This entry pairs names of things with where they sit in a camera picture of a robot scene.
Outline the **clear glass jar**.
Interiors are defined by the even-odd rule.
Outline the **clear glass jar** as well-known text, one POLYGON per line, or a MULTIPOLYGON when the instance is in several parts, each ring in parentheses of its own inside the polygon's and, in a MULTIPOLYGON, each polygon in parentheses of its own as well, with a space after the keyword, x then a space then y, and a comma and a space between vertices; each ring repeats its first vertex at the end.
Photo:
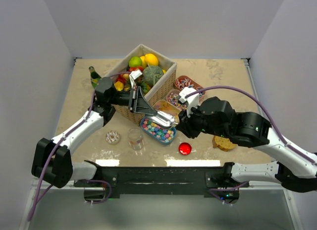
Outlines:
POLYGON ((134 150, 141 150, 144 146, 143 135, 139 128, 128 131, 129 146, 134 150))

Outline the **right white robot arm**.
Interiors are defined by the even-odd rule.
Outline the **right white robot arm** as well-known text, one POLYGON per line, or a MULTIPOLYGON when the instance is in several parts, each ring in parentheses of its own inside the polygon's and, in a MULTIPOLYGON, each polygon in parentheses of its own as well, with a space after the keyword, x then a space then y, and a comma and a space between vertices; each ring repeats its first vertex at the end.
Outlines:
POLYGON ((272 122, 258 113, 236 112, 228 101, 218 97, 199 103, 193 97, 178 96, 178 102, 186 104, 179 116, 176 129, 188 138, 200 133, 228 139, 241 147, 254 148, 274 160, 266 164, 225 163, 224 172, 216 178, 227 187, 247 181, 275 182, 299 193, 317 189, 317 155, 308 153, 279 137, 272 122))

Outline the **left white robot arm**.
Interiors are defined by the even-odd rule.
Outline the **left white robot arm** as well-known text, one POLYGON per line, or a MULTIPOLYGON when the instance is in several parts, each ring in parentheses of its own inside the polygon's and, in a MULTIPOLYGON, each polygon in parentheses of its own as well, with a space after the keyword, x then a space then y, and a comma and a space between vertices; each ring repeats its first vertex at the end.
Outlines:
POLYGON ((140 87, 130 91, 117 91, 111 78, 102 78, 95 88, 91 104, 85 114, 60 135, 42 138, 36 145, 31 174, 43 181, 62 188, 71 180, 82 180, 98 186, 103 175, 92 162, 73 163, 71 156, 94 132, 104 127, 113 117, 115 106, 126 106, 137 114, 156 116, 140 87))

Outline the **silver metal scoop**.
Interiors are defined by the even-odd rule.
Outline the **silver metal scoop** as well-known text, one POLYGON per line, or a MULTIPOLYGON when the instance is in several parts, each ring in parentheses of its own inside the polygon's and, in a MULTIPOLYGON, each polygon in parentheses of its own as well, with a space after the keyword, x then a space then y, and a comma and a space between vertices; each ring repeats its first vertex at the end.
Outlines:
POLYGON ((179 123, 178 116, 173 116, 163 111, 156 111, 155 115, 145 115, 145 118, 164 129, 170 129, 179 123))

